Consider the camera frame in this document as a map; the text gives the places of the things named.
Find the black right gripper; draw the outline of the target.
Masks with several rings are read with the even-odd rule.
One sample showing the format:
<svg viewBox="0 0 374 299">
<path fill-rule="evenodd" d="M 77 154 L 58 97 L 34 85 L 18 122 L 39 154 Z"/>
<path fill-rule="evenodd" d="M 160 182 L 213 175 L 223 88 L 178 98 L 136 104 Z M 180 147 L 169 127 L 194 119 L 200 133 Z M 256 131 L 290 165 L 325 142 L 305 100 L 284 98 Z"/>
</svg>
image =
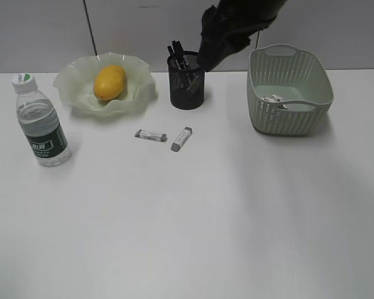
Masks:
<svg viewBox="0 0 374 299">
<path fill-rule="evenodd" d="M 247 47 L 254 33 L 267 29 L 285 1 L 220 1 L 204 11 L 201 43 L 197 55 L 205 72 L 216 68 L 226 57 Z"/>
</svg>

